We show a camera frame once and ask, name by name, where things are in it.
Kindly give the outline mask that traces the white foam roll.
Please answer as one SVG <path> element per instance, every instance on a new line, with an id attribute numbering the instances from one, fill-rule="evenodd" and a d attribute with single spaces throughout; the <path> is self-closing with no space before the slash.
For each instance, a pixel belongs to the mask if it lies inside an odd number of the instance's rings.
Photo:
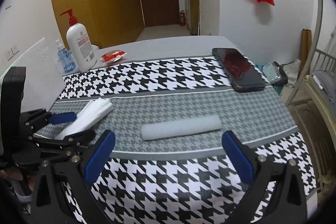
<path id="1" fill-rule="evenodd" d="M 144 141 L 175 138 L 218 131 L 222 123 L 217 115 L 186 118 L 174 121 L 144 124 L 141 137 Z"/>

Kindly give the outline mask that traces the small clear spray bottle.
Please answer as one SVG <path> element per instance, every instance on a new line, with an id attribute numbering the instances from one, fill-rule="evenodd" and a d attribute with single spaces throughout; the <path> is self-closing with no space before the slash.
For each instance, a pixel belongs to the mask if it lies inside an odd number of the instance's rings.
<path id="1" fill-rule="evenodd" d="M 63 67 L 64 73 L 73 72 L 76 69 L 76 64 L 71 54 L 59 39 L 56 40 L 56 46 L 58 49 L 58 58 Z"/>

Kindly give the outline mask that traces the red snack packet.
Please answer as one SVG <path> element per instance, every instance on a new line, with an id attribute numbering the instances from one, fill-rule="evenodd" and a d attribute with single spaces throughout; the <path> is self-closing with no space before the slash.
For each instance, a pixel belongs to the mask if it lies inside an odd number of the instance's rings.
<path id="1" fill-rule="evenodd" d="M 127 55 L 127 53 L 124 52 L 124 51 L 120 51 L 120 50 L 110 51 L 110 52 L 107 52 L 104 55 L 102 55 L 101 61 L 104 64 L 112 64 L 112 63 L 115 63 L 115 62 L 121 60 L 126 55 Z"/>

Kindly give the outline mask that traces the white pump lotion bottle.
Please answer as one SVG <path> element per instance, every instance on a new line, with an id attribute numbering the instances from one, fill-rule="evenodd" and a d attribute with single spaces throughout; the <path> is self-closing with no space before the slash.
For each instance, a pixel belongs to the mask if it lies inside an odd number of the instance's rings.
<path id="1" fill-rule="evenodd" d="M 69 16 L 69 28 L 66 33 L 67 43 L 79 71 L 82 73 L 87 72 L 94 67 L 97 61 L 87 29 L 83 24 L 78 22 L 72 9 L 62 12 L 60 16 L 64 14 L 68 14 Z"/>

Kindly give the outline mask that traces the houndstooth table mat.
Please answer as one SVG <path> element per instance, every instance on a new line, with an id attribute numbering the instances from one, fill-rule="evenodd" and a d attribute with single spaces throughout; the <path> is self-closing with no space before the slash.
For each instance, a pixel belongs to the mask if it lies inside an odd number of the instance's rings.
<path id="1" fill-rule="evenodd" d="M 306 143 L 275 89 L 239 93 L 212 56 L 134 61 L 64 77 L 53 113 L 106 106 L 116 144 L 91 191 L 113 223 L 223 223 L 247 185 L 222 147 L 232 131 L 262 160 L 298 166 L 317 203 Z"/>

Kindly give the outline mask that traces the black smartphone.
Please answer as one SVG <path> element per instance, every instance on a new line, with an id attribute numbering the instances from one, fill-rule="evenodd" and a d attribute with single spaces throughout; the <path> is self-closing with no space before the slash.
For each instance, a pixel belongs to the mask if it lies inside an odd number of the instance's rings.
<path id="1" fill-rule="evenodd" d="M 233 48 L 213 48 L 212 54 L 222 67 L 235 91 L 246 93 L 265 89 L 266 82 L 260 73 L 238 50 Z"/>

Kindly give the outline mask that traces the clear packaged item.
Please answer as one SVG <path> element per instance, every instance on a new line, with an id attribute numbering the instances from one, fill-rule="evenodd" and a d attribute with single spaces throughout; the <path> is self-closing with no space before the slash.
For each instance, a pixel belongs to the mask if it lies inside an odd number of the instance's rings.
<path id="1" fill-rule="evenodd" d="M 266 65 L 262 72 L 273 87 L 284 86 L 288 83 L 288 76 L 276 61 Z"/>

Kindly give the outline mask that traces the red fire extinguisher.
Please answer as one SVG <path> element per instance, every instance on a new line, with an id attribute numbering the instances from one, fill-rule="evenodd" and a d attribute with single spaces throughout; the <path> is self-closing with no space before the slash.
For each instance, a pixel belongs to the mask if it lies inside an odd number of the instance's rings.
<path id="1" fill-rule="evenodd" d="M 185 15 L 185 11 L 181 10 L 179 12 L 179 23 L 180 26 L 184 27 L 186 25 L 186 15 Z"/>

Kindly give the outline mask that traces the double wall socket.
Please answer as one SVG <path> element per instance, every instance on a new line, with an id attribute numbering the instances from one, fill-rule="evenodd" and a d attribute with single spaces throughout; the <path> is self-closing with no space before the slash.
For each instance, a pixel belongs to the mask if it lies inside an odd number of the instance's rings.
<path id="1" fill-rule="evenodd" d="M 18 46 L 17 45 L 12 46 L 8 51 L 5 52 L 7 61 L 11 60 L 18 52 L 19 52 Z"/>

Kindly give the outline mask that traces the metal bed frame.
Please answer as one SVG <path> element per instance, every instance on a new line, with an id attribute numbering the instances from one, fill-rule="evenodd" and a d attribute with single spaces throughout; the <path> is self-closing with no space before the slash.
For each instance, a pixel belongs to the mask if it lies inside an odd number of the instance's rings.
<path id="1" fill-rule="evenodd" d="M 335 6 L 316 0 L 312 44 L 286 101 L 306 141 L 318 191 L 335 183 Z"/>

